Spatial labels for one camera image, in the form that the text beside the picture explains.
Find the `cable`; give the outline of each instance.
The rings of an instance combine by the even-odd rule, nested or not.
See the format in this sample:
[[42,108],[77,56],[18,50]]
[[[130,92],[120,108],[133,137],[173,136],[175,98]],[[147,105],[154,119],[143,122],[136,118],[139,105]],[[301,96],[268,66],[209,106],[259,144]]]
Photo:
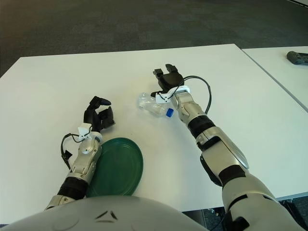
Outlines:
[[207,85],[207,89],[208,89],[208,93],[209,93],[209,99],[208,99],[207,107],[206,107],[206,110],[205,110],[205,114],[207,114],[208,111],[210,110],[211,103],[212,103],[212,91],[211,91],[211,87],[210,87],[210,85],[208,84],[208,82],[207,82],[205,79],[203,79],[203,78],[201,78],[201,77],[199,77],[199,76],[187,76],[187,77],[183,78],[183,80],[178,84],[177,88],[175,89],[175,91],[172,93],[172,95],[171,95],[168,99],[170,99],[170,98],[174,95],[174,93],[177,91],[177,89],[179,89],[179,87],[181,86],[181,84],[183,84],[186,80],[191,79],[191,78],[199,79],[199,80],[203,81],[203,82]]
[[[86,137],[87,135],[90,134],[91,128],[92,128],[92,125],[91,125],[90,128],[89,128],[89,132],[88,132],[87,134],[85,134],[84,137]],[[80,140],[80,141],[76,141],[75,138],[74,138],[74,136],[78,136],[78,137],[79,137],[79,135],[77,135],[77,134],[72,134],[72,133],[68,133],[68,134],[66,134],[66,135],[63,137],[62,142],[61,142],[61,147],[60,147],[60,149],[61,149],[61,157],[62,157],[64,163],[66,164],[66,166],[68,167],[68,169],[71,169],[71,167],[70,167],[70,165],[69,165],[69,163],[68,163],[68,159],[69,159],[72,155],[70,154],[69,157],[65,156],[65,152],[64,152],[64,150],[63,150],[63,143],[64,143],[65,139],[68,138],[68,137],[70,137],[70,136],[73,138],[74,142],[76,142],[76,143],[80,143],[80,142],[84,141],[84,139],[85,139],[85,138],[83,138],[83,139]]]
[[218,227],[218,225],[220,225],[222,222],[223,222],[223,220],[226,218],[226,214],[225,214],[225,216],[220,220],[220,222],[218,222],[217,223],[217,225],[215,225],[212,229],[210,229],[210,231],[213,231],[214,229],[216,229],[217,227]]

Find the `white table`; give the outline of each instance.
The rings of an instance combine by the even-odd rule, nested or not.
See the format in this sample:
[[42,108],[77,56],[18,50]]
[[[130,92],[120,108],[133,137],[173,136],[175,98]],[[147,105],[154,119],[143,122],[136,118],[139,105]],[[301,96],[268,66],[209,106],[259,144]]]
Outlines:
[[[77,132],[94,95],[110,100],[115,114],[104,140],[127,137],[142,151],[135,196],[180,211],[222,206],[221,188],[203,170],[201,152],[177,113],[156,118],[136,106],[141,92],[159,89],[152,71],[166,63],[207,79],[209,117],[276,197],[308,191],[308,113],[234,44],[25,57],[0,79],[0,223],[43,210],[58,192],[67,174],[61,139]],[[206,86],[186,84],[205,108]],[[76,153],[77,144],[67,148]]]
[[308,112],[308,65],[294,65],[289,51],[308,53],[308,47],[274,47],[243,50]]

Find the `plastic bottle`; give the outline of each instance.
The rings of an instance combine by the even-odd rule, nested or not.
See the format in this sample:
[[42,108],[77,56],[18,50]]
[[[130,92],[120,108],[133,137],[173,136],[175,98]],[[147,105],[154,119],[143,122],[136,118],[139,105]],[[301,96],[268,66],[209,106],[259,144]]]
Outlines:
[[142,93],[138,99],[139,107],[151,112],[155,116],[172,117],[173,109],[168,107],[167,103],[157,104],[155,98],[148,93]]

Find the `robot forearm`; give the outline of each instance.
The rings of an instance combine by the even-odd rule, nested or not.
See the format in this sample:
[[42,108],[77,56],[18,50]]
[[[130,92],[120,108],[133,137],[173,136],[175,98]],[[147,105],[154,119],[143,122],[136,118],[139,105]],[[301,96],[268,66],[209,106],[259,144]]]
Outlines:
[[184,91],[171,99],[202,151],[201,163],[211,180],[222,186],[231,230],[302,230],[268,188],[248,171],[244,154]]

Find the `green plastic plate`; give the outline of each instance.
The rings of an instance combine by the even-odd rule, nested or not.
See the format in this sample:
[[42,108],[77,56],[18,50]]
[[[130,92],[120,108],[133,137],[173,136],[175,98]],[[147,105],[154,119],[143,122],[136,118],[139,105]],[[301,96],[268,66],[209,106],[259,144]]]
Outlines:
[[143,171],[139,147],[130,139],[115,138],[103,143],[102,148],[86,196],[132,195]]

